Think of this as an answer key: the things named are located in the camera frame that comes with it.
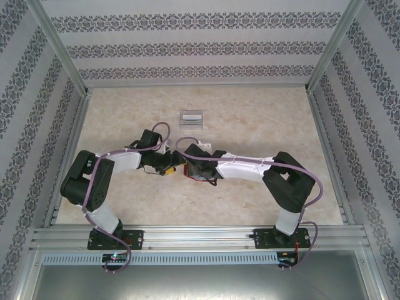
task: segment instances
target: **beige marble floor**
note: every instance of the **beige marble floor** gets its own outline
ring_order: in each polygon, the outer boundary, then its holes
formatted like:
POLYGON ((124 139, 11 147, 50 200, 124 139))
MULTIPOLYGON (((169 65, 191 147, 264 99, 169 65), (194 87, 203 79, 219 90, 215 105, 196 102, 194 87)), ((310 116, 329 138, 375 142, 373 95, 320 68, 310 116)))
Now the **beige marble floor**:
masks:
MULTIPOLYGON (((289 152, 319 176, 325 188, 323 198, 307 210, 304 220, 342 224, 303 87, 95 89, 77 152, 121 149, 159 121, 171 125, 173 141, 196 136, 211 143, 213 151, 252 157, 289 152), (203 109, 204 129, 179 130, 181 109, 203 109)), ((159 132, 165 134, 166 130, 160 127, 159 132)), ((311 196, 317 193, 315 187, 311 196)), ((263 184, 225 179, 213 187, 188 179, 181 172, 156 176, 142 169, 113 176, 106 201, 124 224, 274 224, 279 212, 263 184)), ((63 199, 57 223, 81 224, 86 220, 77 207, 63 199)))

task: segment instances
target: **patterned wallpaper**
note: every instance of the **patterned wallpaper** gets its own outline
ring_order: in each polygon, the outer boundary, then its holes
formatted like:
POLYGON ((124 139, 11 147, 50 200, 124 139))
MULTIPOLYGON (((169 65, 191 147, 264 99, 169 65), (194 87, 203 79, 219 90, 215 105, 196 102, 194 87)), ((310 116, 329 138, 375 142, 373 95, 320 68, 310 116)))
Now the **patterned wallpaper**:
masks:
POLYGON ((314 91, 352 212, 400 299, 400 9, 364 2, 314 91))
POLYGON ((349 0, 47 0, 89 87, 308 81, 349 0))
POLYGON ((0 300, 41 227, 81 98, 25 2, 0 1, 0 300))

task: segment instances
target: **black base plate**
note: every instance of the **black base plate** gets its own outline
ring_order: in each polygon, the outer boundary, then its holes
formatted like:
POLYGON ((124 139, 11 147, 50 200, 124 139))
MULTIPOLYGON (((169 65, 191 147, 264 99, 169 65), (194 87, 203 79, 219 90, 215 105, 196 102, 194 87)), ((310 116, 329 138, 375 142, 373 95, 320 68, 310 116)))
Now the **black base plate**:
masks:
MULTIPOLYGON (((122 240, 129 245, 131 250, 141 250, 143 245, 143 230, 124 230, 122 240)), ((92 230, 87 242, 87 250, 125 250, 126 247, 118 243, 116 247, 102 245, 98 238, 98 233, 92 230)))
POLYGON ((309 248, 311 245, 308 230, 306 228, 297 228, 294 232, 294 238, 284 245, 279 244, 275 240, 272 228, 257 228, 253 230, 252 238, 254 238, 256 249, 295 248, 295 241, 299 243, 298 248, 309 248))

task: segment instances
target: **clear plastic box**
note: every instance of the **clear plastic box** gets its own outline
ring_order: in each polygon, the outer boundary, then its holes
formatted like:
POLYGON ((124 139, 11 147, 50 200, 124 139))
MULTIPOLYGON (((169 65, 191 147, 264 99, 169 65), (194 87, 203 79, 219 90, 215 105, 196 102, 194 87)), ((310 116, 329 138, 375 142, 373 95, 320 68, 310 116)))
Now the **clear plastic box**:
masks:
POLYGON ((181 110, 179 118, 180 130, 202 130, 203 129, 203 111, 197 110, 181 110))

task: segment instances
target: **enclosure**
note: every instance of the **enclosure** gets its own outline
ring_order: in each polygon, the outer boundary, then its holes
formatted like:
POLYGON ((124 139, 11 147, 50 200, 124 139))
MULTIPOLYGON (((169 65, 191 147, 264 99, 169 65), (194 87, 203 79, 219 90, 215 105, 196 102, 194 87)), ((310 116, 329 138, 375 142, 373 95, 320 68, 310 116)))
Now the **enclosure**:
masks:
POLYGON ((400 298, 398 6, 3 0, 0 299, 400 298), (185 109, 201 130, 180 129, 185 109), (263 184, 211 186, 179 166, 112 176, 106 202, 143 234, 130 266, 105 274, 110 251, 86 249, 92 226, 61 183, 79 151, 122 149, 160 121, 171 149, 194 136, 313 172, 307 261, 280 270, 249 237, 278 218, 263 184))

